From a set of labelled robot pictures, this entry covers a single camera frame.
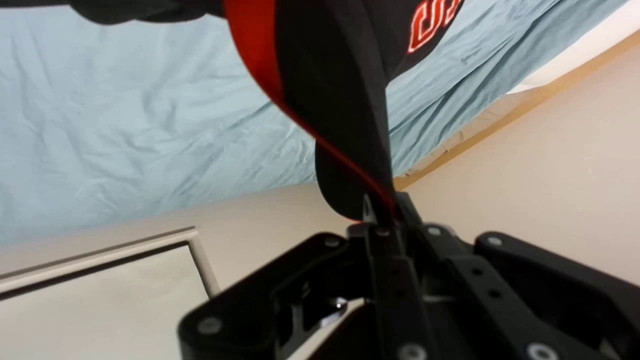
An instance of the screw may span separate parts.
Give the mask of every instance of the screw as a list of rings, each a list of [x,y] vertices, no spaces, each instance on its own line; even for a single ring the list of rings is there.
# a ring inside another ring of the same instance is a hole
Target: screw
[[[340,245],[340,240],[338,240],[338,238],[326,238],[326,240],[323,240],[323,245],[326,245],[326,248],[338,248],[338,245]]]
[[[404,344],[397,350],[397,360],[425,360],[425,350],[420,344]]]
[[[495,235],[489,235],[486,242],[487,242],[489,245],[502,245],[502,238],[495,238]]]
[[[439,233],[441,233],[439,227],[427,227],[425,231],[427,231],[430,235],[439,235]]]
[[[220,318],[203,318],[198,324],[198,332],[203,333],[203,335],[218,333],[220,330],[222,330],[222,319]]]
[[[558,352],[552,345],[539,341],[529,344],[525,347],[525,354],[529,360],[559,360]]]

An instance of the light blue sheet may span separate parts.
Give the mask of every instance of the light blue sheet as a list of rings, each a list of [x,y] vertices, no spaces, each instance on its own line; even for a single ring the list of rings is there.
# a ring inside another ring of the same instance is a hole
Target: light blue sheet
[[[623,0],[465,0],[388,87],[412,167]],[[253,85],[226,23],[101,27],[0,12],[0,244],[314,180],[311,140]]]

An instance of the red fabric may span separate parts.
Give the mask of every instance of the red fabric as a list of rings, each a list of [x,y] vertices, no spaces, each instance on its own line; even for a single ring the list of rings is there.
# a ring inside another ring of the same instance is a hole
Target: red fabric
[[[283,113],[314,136],[318,146],[357,176],[366,188],[386,204],[390,213],[393,213],[393,194],[388,194],[382,183],[368,176],[352,158],[342,153],[340,148],[331,146],[321,133],[315,133],[314,127],[283,101],[275,48],[275,2],[278,0],[223,0],[227,25],[244,66]]]

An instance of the red logo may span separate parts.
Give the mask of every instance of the red logo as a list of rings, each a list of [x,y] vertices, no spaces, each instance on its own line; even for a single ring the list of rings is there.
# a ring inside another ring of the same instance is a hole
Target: red logo
[[[437,29],[447,25],[456,17],[459,3],[461,0],[424,0],[414,12],[408,52],[417,52]]]

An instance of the bolt hole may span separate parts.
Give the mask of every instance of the bolt hole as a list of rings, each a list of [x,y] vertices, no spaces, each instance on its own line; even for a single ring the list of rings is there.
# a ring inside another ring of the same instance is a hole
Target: bolt hole
[[[492,297],[502,297],[502,291],[498,291],[495,288],[487,289],[487,296]]]

